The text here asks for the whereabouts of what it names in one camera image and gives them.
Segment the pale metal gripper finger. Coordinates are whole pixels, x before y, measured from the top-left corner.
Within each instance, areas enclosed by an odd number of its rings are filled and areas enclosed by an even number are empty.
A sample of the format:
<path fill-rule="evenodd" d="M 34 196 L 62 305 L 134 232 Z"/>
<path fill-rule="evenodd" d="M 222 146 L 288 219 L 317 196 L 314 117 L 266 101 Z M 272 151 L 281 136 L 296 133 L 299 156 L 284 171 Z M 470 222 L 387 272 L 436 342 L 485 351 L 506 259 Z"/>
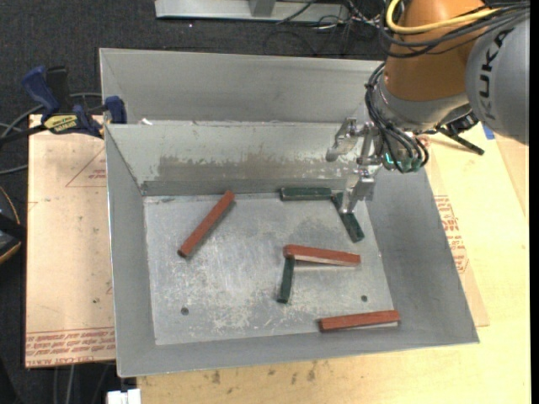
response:
<path fill-rule="evenodd" d="M 326 160 L 334 162 L 340 156 L 348 154 L 355 147 L 359 134 L 357 119 L 347 118 L 336 133 L 333 145 L 327 149 Z"/>
<path fill-rule="evenodd" d="M 352 213 L 357 202 L 372 198 L 375 178 L 370 174 L 353 175 L 346 183 L 339 211 L 343 214 Z"/>

